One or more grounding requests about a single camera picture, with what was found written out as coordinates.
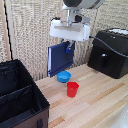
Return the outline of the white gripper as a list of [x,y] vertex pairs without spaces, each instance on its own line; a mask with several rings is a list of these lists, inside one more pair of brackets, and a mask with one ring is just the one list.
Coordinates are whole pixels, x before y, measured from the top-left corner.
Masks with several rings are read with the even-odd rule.
[[[68,39],[73,41],[86,41],[89,38],[90,26],[81,23],[73,23],[71,26],[65,26],[60,20],[52,20],[50,26],[50,35],[52,37]],[[66,47],[66,53],[69,53],[74,42],[69,42]]]

